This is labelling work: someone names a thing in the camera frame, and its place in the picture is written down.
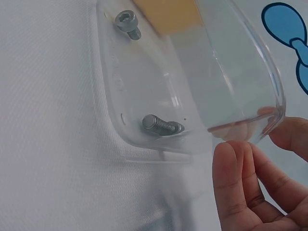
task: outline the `bolt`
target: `bolt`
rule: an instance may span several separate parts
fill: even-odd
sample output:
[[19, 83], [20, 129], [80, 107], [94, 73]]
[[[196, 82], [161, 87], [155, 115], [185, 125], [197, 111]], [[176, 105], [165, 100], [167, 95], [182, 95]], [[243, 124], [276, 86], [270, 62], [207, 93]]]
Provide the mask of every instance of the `bolt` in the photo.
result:
[[126, 10], [119, 13], [115, 19], [115, 24], [121, 31], [127, 33], [132, 40], [141, 39], [138, 19], [133, 11]]
[[185, 130], [182, 124], [177, 122], [166, 122], [155, 115], [147, 115], [142, 120], [143, 127], [160, 136], [172, 136], [179, 134]]

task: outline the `human hand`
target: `human hand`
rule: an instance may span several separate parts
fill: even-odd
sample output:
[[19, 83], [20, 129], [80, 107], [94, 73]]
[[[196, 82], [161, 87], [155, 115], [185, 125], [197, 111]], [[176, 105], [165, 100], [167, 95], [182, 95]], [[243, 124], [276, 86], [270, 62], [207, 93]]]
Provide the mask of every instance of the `human hand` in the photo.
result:
[[[308, 161], [308, 121], [286, 118], [273, 142]], [[288, 214], [263, 196], [258, 178]], [[308, 189], [287, 177], [257, 147], [243, 141], [217, 146], [213, 183], [223, 231], [308, 231]]]

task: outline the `transparent acrylic piece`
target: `transparent acrylic piece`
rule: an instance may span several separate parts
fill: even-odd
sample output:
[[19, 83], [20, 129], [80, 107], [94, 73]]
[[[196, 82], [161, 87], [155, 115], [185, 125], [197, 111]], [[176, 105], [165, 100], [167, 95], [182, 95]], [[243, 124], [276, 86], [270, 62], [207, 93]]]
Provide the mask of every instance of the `transparent acrylic piece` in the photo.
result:
[[[265, 44], [233, 1], [186, 0], [192, 7], [183, 9], [184, 1], [99, 0], [103, 81], [115, 129], [134, 146], [184, 154], [203, 153], [212, 135], [257, 143], [285, 114]], [[163, 7], [170, 7], [166, 14]], [[124, 10], [138, 18], [139, 40], [115, 25]], [[146, 115], [185, 130], [152, 133], [142, 127]]]

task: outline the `white textured surface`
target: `white textured surface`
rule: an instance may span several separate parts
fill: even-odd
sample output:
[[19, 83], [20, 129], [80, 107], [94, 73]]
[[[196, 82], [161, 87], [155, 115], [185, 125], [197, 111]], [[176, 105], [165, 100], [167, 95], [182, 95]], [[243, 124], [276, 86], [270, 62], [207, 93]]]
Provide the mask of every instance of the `white textured surface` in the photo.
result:
[[95, 7], [0, 1], [0, 230], [217, 230], [210, 146], [183, 165], [123, 158], [162, 156], [124, 143], [93, 97]]

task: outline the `blue cartoon shape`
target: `blue cartoon shape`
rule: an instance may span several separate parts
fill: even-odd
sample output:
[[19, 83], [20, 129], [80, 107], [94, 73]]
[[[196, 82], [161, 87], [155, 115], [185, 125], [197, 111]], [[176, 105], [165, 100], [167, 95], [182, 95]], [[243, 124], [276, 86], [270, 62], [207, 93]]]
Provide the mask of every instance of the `blue cartoon shape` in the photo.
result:
[[308, 94], [307, 28], [302, 16], [290, 5], [276, 2], [262, 12], [262, 22], [268, 33], [283, 45], [296, 51], [297, 80]]

